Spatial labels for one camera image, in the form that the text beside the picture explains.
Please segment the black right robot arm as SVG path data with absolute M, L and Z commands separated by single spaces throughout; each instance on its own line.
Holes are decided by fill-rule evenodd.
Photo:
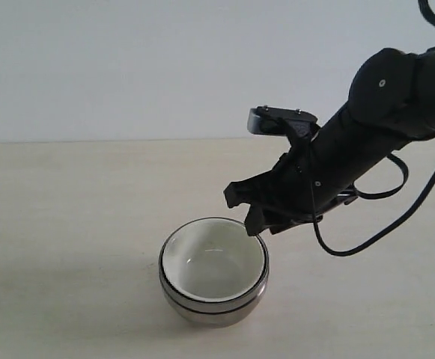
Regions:
M 321 219 L 353 202 L 354 182 L 389 154 L 435 138 L 435 50 L 386 48 L 371 56 L 346 103 L 322 126 L 305 111 L 258 106 L 249 112 L 248 129 L 290 142 L 269 171 L 225 188 L 229 207 L 249 205 L 248 234 L 277 234 Z

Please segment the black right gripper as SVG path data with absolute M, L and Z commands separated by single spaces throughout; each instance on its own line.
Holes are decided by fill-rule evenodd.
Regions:
M 230 182 L 224 190 L 229 208 L 249 205 L 244 220 L 249 236 L 265 230 L 278 234 L 303 224 L 320 222 L 323 215 L 356 199 L 353 185 L 334 188 L 316 185 L 310 180 L 304 160 L 295 161 L 289 154 L 281 155 L 273 168 L 262 174 Z

